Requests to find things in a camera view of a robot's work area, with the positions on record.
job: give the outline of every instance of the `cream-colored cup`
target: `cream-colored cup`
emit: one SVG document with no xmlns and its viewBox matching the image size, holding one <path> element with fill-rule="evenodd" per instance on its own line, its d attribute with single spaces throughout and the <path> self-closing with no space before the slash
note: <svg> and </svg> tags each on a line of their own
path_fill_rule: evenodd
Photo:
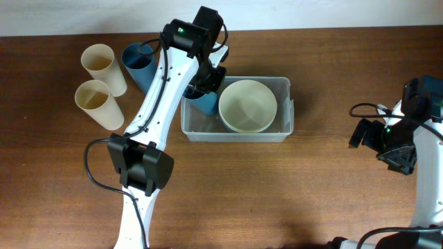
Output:
<svg viewBox="0 0 443 249">
<path fill-rule="evenodd" d="M 94 79 L 108 85 L 114 97 L 125 93 L 126 81 L 112 48 L 104 44 L 92 45 L 83 52 L 81 62 Z"/>
<path fill-rule="evenodd" d="M 125 121 L 109 87 L 100 80 L 89 80 L 75 92 L 75 103 L 105 129 L 113 131 Z"/>
</svg>

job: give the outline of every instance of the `white wall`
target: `white wall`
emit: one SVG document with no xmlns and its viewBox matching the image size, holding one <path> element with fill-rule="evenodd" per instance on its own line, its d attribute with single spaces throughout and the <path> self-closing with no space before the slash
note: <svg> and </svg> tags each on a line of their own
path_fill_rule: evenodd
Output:
<svg viewBox="0 0 443 249">
<path fill-rule="evenodd" d="M 229 30 L 443 24 L 443 0 L 0 0 L 0 34 L 158 32 L 201 5 Z"/>
</svg>

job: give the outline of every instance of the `wooden surface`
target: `wooden surface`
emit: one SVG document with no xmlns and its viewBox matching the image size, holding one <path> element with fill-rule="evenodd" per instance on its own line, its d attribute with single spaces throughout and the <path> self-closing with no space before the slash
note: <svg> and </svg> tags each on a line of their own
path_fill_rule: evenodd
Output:
<svg viewBox="0 0 443 249">
<path fill-rule="evenodd" d="M 94 186 L 82 164 L 85 145 L 110 132 L 75 105 L 91 79 L 80 55 L 96 43 L 120 55 L 155 36 L 0 39 L 0 247 L 115 244 L 123 197 Z M 409 79 L 443 77 L 443 27 L 232 32 L 228 45 L 228 75 L 291 80 L 294 132 L 283 143 L 189 142 L 176 112 L 166 148 L 175 167 L 154 208 L 153 247 L 279 248 L 409 224 L 416 175 L 389 172 L 367 147 L 348 149 L 358 120 L 347 112 L 359 102 L 392 107 Z M 122 70 L 120 134 L 143 101 Z M 100 182 L 120 187 L 104 145 L 90 158 Z"/>
</svg>

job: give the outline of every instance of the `cable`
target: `cable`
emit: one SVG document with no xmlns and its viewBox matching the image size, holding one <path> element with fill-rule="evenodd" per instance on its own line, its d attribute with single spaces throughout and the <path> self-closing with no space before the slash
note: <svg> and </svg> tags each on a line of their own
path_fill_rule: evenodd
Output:
<svg viewBox="0 0 443 249">
<path fill-rule="evenodd" d="M 226 41 L 228 40 L 228 29 L 226 28 L 226 25 L 223 24 L 223 29 L 224 29 L 224 40 L 221 43 L 220 46 L 213 48 L 213 51 L 211 53 L 217 52 L 220 50 L 220 48 L 222 48 L 224 46 L 224 44 L 226 44 Z"/>
<path fill-rule="evenodd" d="M 374 107 L 376 109 L 380 109 L 380 110 L 384 111 L 386 114 L 379 114 L 379 115 L 354 114 L 354 109 L 357 107 L 362 107 L 362 106 Z M 380 107 L 376 104 L 371 104 L 371 103 L 356 104 L 349 110 L 349 115 L 354 118 L 399 118 L 402 120 L 406 120 L 406 121 L 409 121 L 415 125 L 418 125 L 418 126 L 421 126 L 425 129 L 427 129 L 428 131 L 430 131 L 434 135 L 436 135 L 441 141 L 443 141 L 443 135 L 440 132 L 436 131 L 434 128 L 428 126 L 427 124 L 424 124 L 423 122 L 416 121 L 416 120 L 406 117 L 406 116 L 393 115 L 391 113 L 392 113 L 392 111 L 390 109 L 383 108 L 383 107 Z M 443 231 L 443 226 L 432 227 L 432 228 L 396 228 L 396 227 L 378 228 L 378 229 L 369 231 L 365 235 L 363 235 L 361 237 L 361 239 L 359 240 L 359 242 L 357 243 L 356 249 L 361 249 L 361 247 L 365 243 L 366 239 L 368 239 L 372 235 L 383 233 L 383 232 L 441 232 L 441 231 Z"/>
<path fill-rule="evenodd" d="M 428 131 L 430 131 L 431 133 L 433 133 L 434 135 L 436 135 L 441 141 L 443 141 L 443 135 L 436 131 L 434 128 L 428 126 L 427 124 L 423 123 L 423 122 L 419 122 L 416 121 L 412 118 L 409 118 L 407 116 L 399 116 L 399 115 L 393 115 L 393 114 L 379 114 L 379 115 L 359 115 L 359 114 L 354 114 L 354 109 L 357 107 L 362 107 L 362 106 L 369 106 L 369 107 L 375 107 L 378 109 L 381 109 L 382 111 L 386 112 L 386 113 L 392 113 L 391 110 L 383 108 L 383 107 L 379 107 L 376 104 L 370 104 L 370 103 L 360 103 L 360 104 L 356 104 L 354 105 L 350 110 L 349 110 L 349 115 L 353 118 L 399 118 L 402 120 L 406 120 L 409 121 L 411 123 L 413 123 L 414 125 L 418 125 L 421 126 L 425 129 L 427 129 Z"/>
<path fill-rule="evenodd" d="M 158 41 L 158 40 L 159 40 L 160 42 L 159 42 L 159 45 L 157 46 L 157 48 L 155 49 L 155 51 L 153 51 L 153 52 L 150 53 L 150 54 L 142 54 L 142 53 L 140 52 L 140 48 L 141 48 L 141 46 L 143 46 L 143 45 L 145 45 L 145 44 L 148 44 L 148 43 L 150 43 L 150 42 Z M 152 109 L 152 111 L 151 111 L 151 114 L 150 114 L 149 118 L 146 120 L 146 122 L 143 124 L 143 126 L 139 127 L 138 130 L 137 130 L 136 132 L 131 133 L 131 134 L 129 134 L 129 135 L 126 135 L 126 136 L 124 136 L 123 138 L 131 138 L 131 137 L 134 137 L 134 136 L 140 134 L 141 132 L 143 132 L 143 131 L 147 128 L 147 126 L 150 124 L 150 122 L 152 121 L 152 118 L 154 118 L 154 115 L 155 115 L 155 113 L 156 113 L 156 110 L 157 110 L 157 108 L 159 107 L 161 97 L 163 96 L 163 92 L 164 92 L 164 90 L 165 90 L 166 82 L 168 81 L 168 53 L 167 53 L 167 50 L 166 50 L 165 42 L 164 42 L 164 40 L 163 40 L 163 33 L 160 33 L 160 38 L 159 38 L 159 39 L 152 39 L 152 40 L 149 40 L 149 41 L 143 42 L 143 43 L 138 47 L 138 52 L 139 52 L 141 55 L 144 55 L 144 56 L 151 56 L 151 55 L 155 54 L 155 52 L 157 52 L 157 51 L 159 50 L 160 46 L 163 47 L 163 55 L 164 55 L 164 58 L 165 58 L 165 59 L 164 59 L 164 61 L 165 61 L 165 66 L 164 66 L 164 67 L 165 67 L 165 72 L 164 72 L 164 75 L 163 75 L 163 83 L 162 83 L 162 85 L 161 85 L 161 88 L 160 88 L 159 94 L 157 95 L 157 100 L 156 100 L 156 102 L 155 102 L 155 104 L 154 104 L 154 107 L 153 107 L 153 109 Z M 110 187 L 110 186 L 106 186 L 106 185 L 103 185 L 102 183 L 99 183 L 98 181 L 95 180 L 94 177 L 92 177 L 91 171 L 89 170 L 89 166 L 88 166 L 88 154 L 89 154 L 89 150 L 90 150 L 90 148 L 91 148 L 93 145 L 96 145 L 96 144 L 99 144 L 99 143 L 104 143 L 104 142 L 109 142 L 109 141 L 111 141 L 111 138 L 101 138 L 101 139 L 97 139 L 97 140 L 93 140 L 93 141 L 91 141 L 91 142 L 86 146 L 86 149 L 84 149 L 84 154 L 83 154 L 84 168 L 86 169 L 86 173 L 87 173 L 87 175 L 88 175 L 88 177 L 89 177 L 89 180 L 91 180 L 91 182 L 94 183 L 95 185 L 97 185 L 98 187 L 101 187 L 101 188 L 103 188 L 103 189 L 105 189 L 105 190 L 110 190 L 110 191 L 112 191 L 112 192 L 116 192 L 116 193 L 119 193 L 119 194 L 124 194 L 125 196 L 128 196 L 128 197 L 131 199 L 132 203 L 134 204 L 134 209 L 135 209 L 135 211 L 136 211 L 136 216 L 137 216 L 138 222 L 139 222 L 139 224 L 140 224 L 140 229 L 141 229 L 141 233 L 142 233 L 142 240 L 143 240 L 143 248 L 144 248 L 144 249 L 149 249 L 149 247 L 147 246 L 147 239 L 146 239 L 146 234 L 145 234 L 145 227 L 143 226 L 143 221 L 142 221 L 142 219 L 141 219 L 140 211 L 138 210 L 137 198 L 135 198 L 132 194 L 130 194 L 130 193 L 128 193 L 128 192 L 124 192 L 124 191 L 122 191 L 122 190 L 118 190 L 118 189 L 116 189 L 116 188 L 113 188 L 113 187 Z"/>
<path fill-rule="evenodd" d="M 441 232 L 443 231 L 443 226 L 433 227 L 433 228 L 378 228 L 372 231 L 367 232 L 365 235 L 361 237 L 359 242 L 357 243 L 356 249 L 361 249 L 366 239 L 371 237 L 372 235 L 376 235 L 383 232 Z"/>
</svg>

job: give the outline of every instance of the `gray bin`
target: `gray bin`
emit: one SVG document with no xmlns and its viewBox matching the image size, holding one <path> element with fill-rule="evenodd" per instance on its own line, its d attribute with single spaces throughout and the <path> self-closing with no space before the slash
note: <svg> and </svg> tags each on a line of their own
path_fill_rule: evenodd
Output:
<svg viewBox="0 0 443 249">
<path fill-rule="evenodd" d="M 230 84 L 239 80 L 255 80 L 266 85 L 277 100 L 277 114 L 271 126 L 261 133 L 232 133 L 228 131 L 219 114 L 207 116 L 181 98 L 181 130 L 194 142 L 282 142 L 293 131 L 293 100 L 291 83 L 286 77 L 228 76 L 221 83 L 218 96 Z"/>
</svg>

